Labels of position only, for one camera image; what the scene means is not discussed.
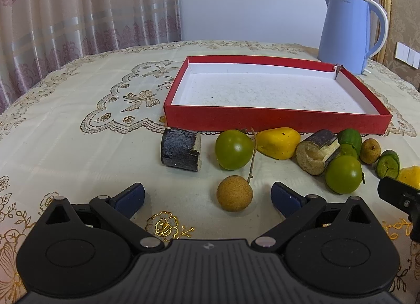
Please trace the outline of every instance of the pink floral curtain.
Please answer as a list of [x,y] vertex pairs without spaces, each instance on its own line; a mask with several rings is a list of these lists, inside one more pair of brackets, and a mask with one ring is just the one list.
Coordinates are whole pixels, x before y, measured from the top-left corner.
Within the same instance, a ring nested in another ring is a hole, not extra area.
[[0,0],[0,113],[73,59],[180,39],[178,0]]

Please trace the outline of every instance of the fruit stem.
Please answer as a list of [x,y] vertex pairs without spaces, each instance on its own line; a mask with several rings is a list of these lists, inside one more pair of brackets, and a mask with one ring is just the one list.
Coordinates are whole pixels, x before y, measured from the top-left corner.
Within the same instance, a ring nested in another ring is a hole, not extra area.
[[251,180],[251,178],[253,178],[254,158],[255,158],[255,154],[257,152],[257,134],[255,133],[253,128],[251,128],[251,131],[253,132],[255,144],[254,144],[253,159],[251,160],[251,167],[249,168],[249,175],[248,175],[248,179],[247,179],[248,184],[249,184],[249,181]]

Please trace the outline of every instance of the small brown fruit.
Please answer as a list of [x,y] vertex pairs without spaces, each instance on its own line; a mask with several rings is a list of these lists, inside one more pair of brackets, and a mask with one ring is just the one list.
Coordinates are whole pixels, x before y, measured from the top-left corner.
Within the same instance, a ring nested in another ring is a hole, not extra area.
[[226,177],[217,187],[217,201],[224,210],[239,212],[253,200],[253,189],[241,176]]
[[362,143],[360,159],[366,164],[375,163],[381,155],[381,146],[376,139],[368,138]]

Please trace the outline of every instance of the green lime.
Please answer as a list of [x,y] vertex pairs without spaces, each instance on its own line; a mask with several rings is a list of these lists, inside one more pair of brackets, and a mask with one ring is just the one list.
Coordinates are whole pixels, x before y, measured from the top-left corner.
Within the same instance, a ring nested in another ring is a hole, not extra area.
[[345,129],[339,132],[337,135],[340,145],[341,144],[350,144],[356,152],[358,153],[358,157],[360,155],[360,149],[362,147],[362,136],[360,133],[355,129]]
[[350,156],[353,156],[354,158],[358,157],[358,153],[356,149],[350,144],[340,145],[340,156],[343,156],[343,155],[350,155]]
[[350,155],[333,159],[325,172],[328,187],[339,194],[354,192],[363,179],[362,166],[357,158]]
[[238,130],[222,132],[216,139],[216,157],[222,168],[236,170],[245,166],[254,151],[254,141]]
[[397,178],[400,172],[400,158],[395,151],[386,150],[381,154],[376,165],[376,175],[382,179],[385,176]]

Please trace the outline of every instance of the light switch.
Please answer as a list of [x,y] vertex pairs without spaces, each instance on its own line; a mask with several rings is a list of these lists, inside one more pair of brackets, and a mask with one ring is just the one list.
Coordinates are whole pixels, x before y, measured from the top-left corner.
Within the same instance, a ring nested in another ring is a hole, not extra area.
[[416,51],[414,49],[410,49],[408,52],[407,64],[411,67],[414,65],[414,58],[416,56]]
[[420,67],[420,53],[418,53],[418,52],[416,52],[416,54],[414,56],[413,67],[417,68],[417,69]]
[[395,58],[407,63],[409,51],[410,48],[408,48],[406,45],[403,45],[401,42],[397,42],[395,49]]

